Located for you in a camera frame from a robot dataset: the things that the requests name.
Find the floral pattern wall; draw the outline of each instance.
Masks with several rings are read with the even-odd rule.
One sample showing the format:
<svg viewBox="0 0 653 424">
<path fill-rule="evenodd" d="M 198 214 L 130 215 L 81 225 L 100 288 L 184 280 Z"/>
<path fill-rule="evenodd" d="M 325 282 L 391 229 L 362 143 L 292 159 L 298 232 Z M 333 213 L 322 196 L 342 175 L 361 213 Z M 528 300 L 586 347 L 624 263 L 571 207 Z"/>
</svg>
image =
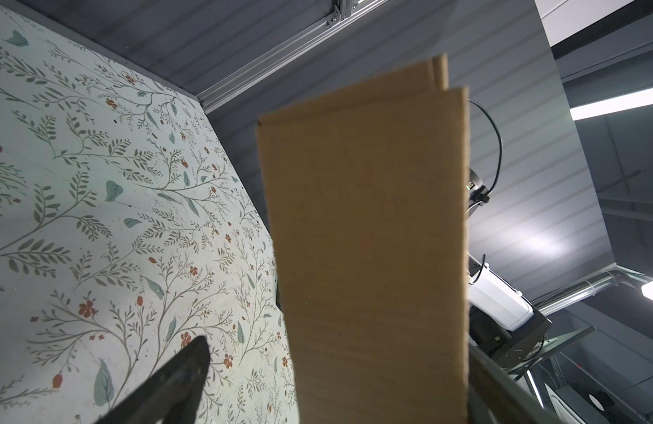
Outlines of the floral pattern wall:
<svg viewBox="0 0 653 424">
<path fill-rule="evenodd" d="M 0 423 L 93 423 L 198 335 L 198 422 L 296 422 L 275 281 L 202 108 L 0 6 Z"/>
</svg>

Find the cardboard sheet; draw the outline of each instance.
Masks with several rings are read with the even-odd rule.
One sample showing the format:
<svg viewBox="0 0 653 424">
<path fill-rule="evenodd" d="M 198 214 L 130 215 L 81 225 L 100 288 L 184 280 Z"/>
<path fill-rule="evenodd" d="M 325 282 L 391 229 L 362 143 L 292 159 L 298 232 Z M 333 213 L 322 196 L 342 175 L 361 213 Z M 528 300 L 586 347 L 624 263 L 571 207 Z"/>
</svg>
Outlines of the cardboard sheet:
<svg viewBox="0 0 653 424">
<path fill-rule="evenodd" d="M 428 63 L 260 119 L 302 423 L 466 422 L 467 90 Z"/>
</svg>

